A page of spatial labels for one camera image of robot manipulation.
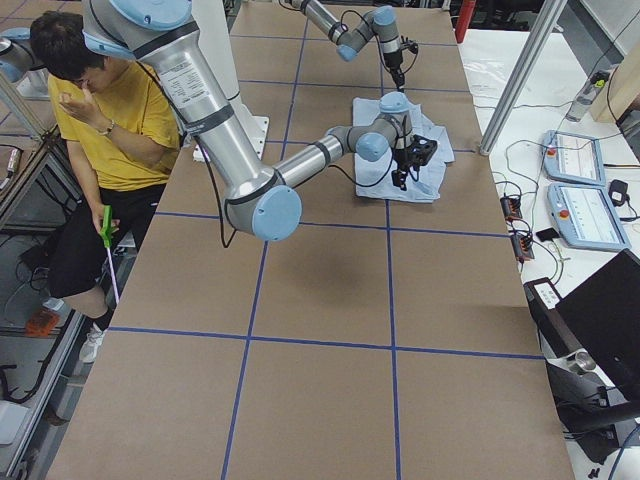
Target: bracelet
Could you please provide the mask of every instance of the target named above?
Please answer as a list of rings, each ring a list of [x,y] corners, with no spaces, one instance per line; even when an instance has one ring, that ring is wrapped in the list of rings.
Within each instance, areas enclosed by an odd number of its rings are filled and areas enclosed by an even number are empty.
[[[113,132],[113,129],[115,126],[116,126],[116,121],[112,118],[111,125],[109,125],[104,132],[101,132],[100,130],[98,130],[98,135],[102,135],[103,137],[108,137],[109,135],[111,135],[111,132]]]

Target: yellow shirt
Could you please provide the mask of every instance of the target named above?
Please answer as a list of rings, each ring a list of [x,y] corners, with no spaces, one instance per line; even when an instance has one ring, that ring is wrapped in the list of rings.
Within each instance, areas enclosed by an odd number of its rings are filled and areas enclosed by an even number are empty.
[[[154,168],[123,153],[108,137],[62,111],[61,92],[75,99],[84,98],[82,90],[73,83],[49,75],[49,95],[60,134],[65,140],[80,142],[98,175],[100,187],[129,191],[167,183],[180,147],[178,127],[166,98],[139,65],[129,65],[106,90],[93,96],[102,113],[120,127],[171,149]]]

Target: towel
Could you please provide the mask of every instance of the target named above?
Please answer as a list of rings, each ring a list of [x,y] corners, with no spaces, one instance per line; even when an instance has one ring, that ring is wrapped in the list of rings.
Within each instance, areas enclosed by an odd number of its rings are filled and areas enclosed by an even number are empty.
[[[355,98],[353,100],[353,125],[371,125],[373,120],[380,114],[380,102]],[[407,176],[407,190],[400,190],[391,181],[391,171],[396,169],[393,162],[389,173],[384,180],[373,187],[360,187],[356,185],[356,195],[360,197],[384,198],[388,200],[400,200],[404,202],[432,203],[440,198],[440,185],[444,180],[446,164],[453,162],[454,155],[449,142],[447,130],[439,125],[435,125],[425,115],[419,104],[410,103],[409,115],[413,125],[413,132],[430,140],[438,142],[438,150],[431,157],[426,167],[420,168],[419,176],[412,171],[412,176]],[[389,167],[391,161],[391,151],[387,151],[377,162],[368,162],[355,155],[356,181],[361,185],[369,185],[377,181]]]

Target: shorts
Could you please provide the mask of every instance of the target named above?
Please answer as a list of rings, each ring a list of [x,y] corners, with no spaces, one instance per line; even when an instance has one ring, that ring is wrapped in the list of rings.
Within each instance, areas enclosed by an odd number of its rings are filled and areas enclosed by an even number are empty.
[[[131,231],[136,247],[140,248],[164,187],[152,185],[128,192],[100,189],[102,203],[111,205],[113,218],[120,220],[112,247]],[[93,225],[91,209],[83,200],[65,225],[51,258],[48,275],[51,296],[64,298],[91,290],[106,258],[107,251]]]

